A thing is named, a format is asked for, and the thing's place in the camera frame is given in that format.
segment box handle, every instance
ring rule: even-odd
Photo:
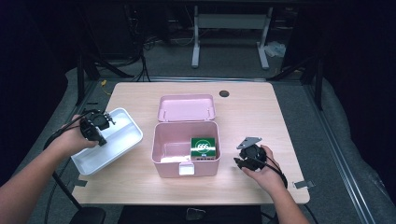
[[[191,161],[183,161],[178,165],[179,175],[194,175],[194,163]]]
[[[203,110],[204,112],[201,114],[181,114],[178,115],[175,112],[172,113],[165,110],[160,109],[158,113],[159,121],[193,121],[193,120],[209,120],[215,117],[215,108],[213,106],[208,107]]]

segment black cable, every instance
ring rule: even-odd
[[[139,19],[137,16],[137,12],[135,8],[128,4],[124,5],[124,15],[125,19],[128,22],[129,34],[131,36],[131,40],[134,42],[137,48],[137,55],[131,60],[131,63],[135,63],[139,61],[141,56],[141,51],[143,50],[143,40],[145,38],[144,33],[139,32],[138,28]]]
[[[145,50],[151,50],[155,47],[155,43],[160,40],[157,36],[153,36],[148,38],[148,40],[145,41],[143,44],[143,49]]]
[[[276,165],[276,163],[273,160],[271,160],[271,158],[266,156],[266,158],[269,159],[276,166],[277,169],[274,166],[268,164],[268,162],[260,161],[260,160],[258,160],[256,158],[252,158],[252,157],[248,157],[248,158],[250,158],[250,159],[252,159],[254,161],[257,161],[258,163],[261,163],[263,165],[262,169],[266,166],[266,167],[270,168],[271,170],[273,170],[275,173],[277,173],[280,176],[280,178],[283,181],[283,184],[285,185],[285,188],[288,187],[288,179],[282,173],[282,170],[280,169],[280,167],[278,165]]]
[[[137,62],[138,60],[139,60],[139,58],[136,57],[136,58],[129,59],[129,60],[126,61],[125,63],[111,63],[111,65],[112,65],[113,67],[120,68],[120,67],[125,67],[125,66],[128,66],[128,65],[131,65],[131,64]],[[101,68],[102,68],[101,71],[106,69],[105,66],[103,66],[103,65],[101,65],[101,64],[99,64],[99,63],[95,63],[95,66],[96,66],[96,67],[101,67]]]
[[[274,219],[273,217],[271,217],[270,215],[268,215],[268,214],[266,214],[264,212],[261,212],[261,213],[262,213],[262,216],[264,216],[264,217],[266,217],[266,218],[268,218],[270,220]]]
[[[142,71],[139,73],[139,75],[137,75],[136,77],[134,77],[131,81],[135,81],[138,82],[140,80],[140,78],[142,78],[142,80],[145,80],[145,77],[148,78],[148,81],[150,82],[150,78],[149,78],[149,71],[147,69],[147,65],[146,65],[146,58],[143,54],[143,51],[141,51],[140,54],[140,59],[142,60]]]
[[[81,115],[79,115],[78,117],[76,117],[75,119],[71,120],[70,122],[68,122],[67,124],[65,124],[62,128],[60,128],[58,131],[56,131],[55,133],[52,134],[52,136],[49,137],[49,139],[47,140],[47,142],[44,144],[43,150],[45,150],[50,143],[55,140],[55,138],[59,137],[62,133],[77,128],[78,126],[75,127],[70,127],[72,124],[74,124],[76,121],[80,120],[82,117],[84,117],[85,115],[91,113],[91,112],[97,112],[98,110],[93,109],[93,110],[87,110],[84,113],[82,113]],[[59,177],[62,176],[62,174],[64,173],[64,170],[66,169],[67,165],[70,162],[70,158],[67,160],[66,164],[64,165],[64,167],[62,168],[61,172],[58,174]],[[46,213],[44,215],[44,223],[47,224],[48,223],[48,218],[49,218],[49,214],[50,214],[50,204],[52,202],[52,197],[53,194],[55,193],[56,187],[58,186],[58,183],[55,182],[55,184],[53,185],[51,192],[49,194],[49,200],[47,202],[47,208],[46,208]]]
[[[67,165],[69,164],[70,161],[71,161],[71,159],[69,158],[69,159],[67,160],[66,164],[64,165],[64,167],[62,168],[61,172],[59,173],[59,177],[62,176],[62,174],[64,173],[64,170],[66,169],[66,167],[67,167]],[[44,223],[45,223],[45,224],[48,223],[49,214],[50,214],[50,204],[51,204],[51,202],[52,202],[52,197],[53,197],[53,194],[55,193],[55,189],[56,189],[57,186],[58,186],[58,183],[55,182],[54,185],[53,185],[53,187],[52,187],[52,189],[51,189],[51,192],[50,192],[50,194],[49,194],[49,200],[48,200],[48,202],[47,202],[46,213],[45,213],[45,215],[44,215]]]
[[[311,211],[311,209],[308,207],[308,205],[304,204],[304,207],[306,208],[306,210],[308,210],[309,214],[311,215],[311,217],[314,219],[315,223],[318,224],[318,220],[315,217],[314,213]]]

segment forearm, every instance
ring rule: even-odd
[[[280,224],[309,223],[287,189],[277,189],[270,193],[274,201]]]
[[[62,161],[57,148],[45,150],[0,188],[0,223],[25,223]]]

